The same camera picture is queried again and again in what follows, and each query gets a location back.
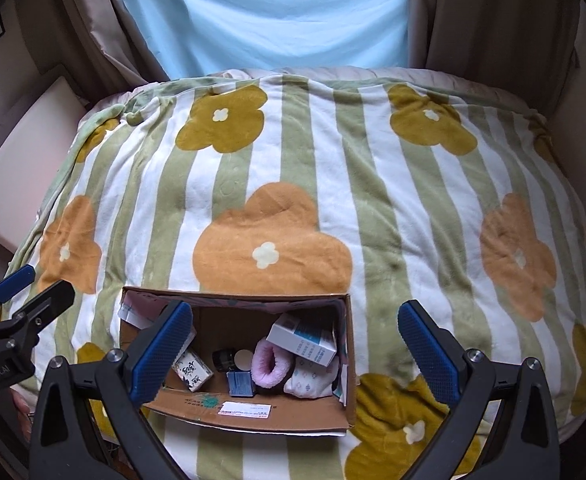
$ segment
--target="striped blanket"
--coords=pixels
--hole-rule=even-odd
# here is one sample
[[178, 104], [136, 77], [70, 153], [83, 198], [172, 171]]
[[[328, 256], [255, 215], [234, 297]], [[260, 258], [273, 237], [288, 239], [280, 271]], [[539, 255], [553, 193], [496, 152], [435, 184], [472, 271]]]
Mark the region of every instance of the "striped blanket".
[[[446, 415], [397, 333], [410, 298], [465, 348], [517, 364], [537, 356], [559, 426], [586, 412], [586, 221], [533, 110], [381, 78], [154, 85], [81, 123], [10, 270], [26, 263], [36, 282], [5, 317], [57, 279], [77, 291], [41, 334], [33, 391], [55, 354], [86, 362], [117, 345], [125, 285], [350, 293], [349, 434], [272, 437], [149, 415], [192, 478], [399, 478]], [[97, 401], [94, 412], [112, 431]], [[491, 406], [459, 473], [494, 416]]]

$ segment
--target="small blue box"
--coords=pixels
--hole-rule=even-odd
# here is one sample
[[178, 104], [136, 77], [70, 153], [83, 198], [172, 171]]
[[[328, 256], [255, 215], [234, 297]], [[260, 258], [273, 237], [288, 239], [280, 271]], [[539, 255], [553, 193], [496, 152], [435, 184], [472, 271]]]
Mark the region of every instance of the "small blue box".
[[228, 394], [231, 397], [254, 397], [255, 385], [250, 372], [227, 372]]

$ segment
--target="brown curtain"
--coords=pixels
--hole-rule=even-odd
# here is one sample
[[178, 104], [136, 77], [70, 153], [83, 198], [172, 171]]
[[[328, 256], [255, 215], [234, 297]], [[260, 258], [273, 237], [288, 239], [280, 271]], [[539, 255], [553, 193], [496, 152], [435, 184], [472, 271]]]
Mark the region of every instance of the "brown curtain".
[[409, 0], [409, 66], [503, 88], [550, 115], [579, 17], [580, 0]]
[[168, 80], [122, 0], [16, 0], [16, 9], [40, 73], [64, 65], [89, 101]]

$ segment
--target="screw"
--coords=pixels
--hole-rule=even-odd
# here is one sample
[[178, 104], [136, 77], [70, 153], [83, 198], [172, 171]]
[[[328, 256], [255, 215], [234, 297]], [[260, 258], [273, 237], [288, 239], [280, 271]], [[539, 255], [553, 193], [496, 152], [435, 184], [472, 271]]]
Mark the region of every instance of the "screw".
[[473, 363], [478, 363], [480, 362], [482, 359], [484, 359], [484, 354], [482, 353], [481, 350], [478, 350], [477, 348], [471, 348], [470, 350], [468, 350], [466, 352], [466, 355], [468, 355], [468, 358], [473, 362]]
[[526, 359], [525, 363], [531, 370], [539, 370], [542, 367], [541, 362], [534, 357], [529, 357]]
[[60, 368], [64, 364], [64, 361], [64, 357], [56, 355], [51, 361], [49, 361], [49, 366], [51, 368]]
[[112, 363], [116, 363], [124, 357], [124, 352], [119, 348], [113, 348], [106, 352], [106, 358]]

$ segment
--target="blue gripper pad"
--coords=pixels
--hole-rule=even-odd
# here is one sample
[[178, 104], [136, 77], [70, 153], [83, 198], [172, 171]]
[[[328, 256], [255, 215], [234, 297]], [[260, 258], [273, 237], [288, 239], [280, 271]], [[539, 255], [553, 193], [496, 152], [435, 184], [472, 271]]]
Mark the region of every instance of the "blue gripper pad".
[[397, 328], [435, 399], [455, 406], [466, 379], [463, 348], [450, 332], [439, 328], [415, 300], [400, 307]]
[[193, 313], [183, 301], [171, 301], [151, 327], [128, 349], [129, 398], [135, 407], [155, 399], [173, 361], [191, 332]]
[[30, 265], [25, 265], [7, 276], [0, 282], [0, 303], [6, 303], [18, 292], [33, 283], [35, 270]]

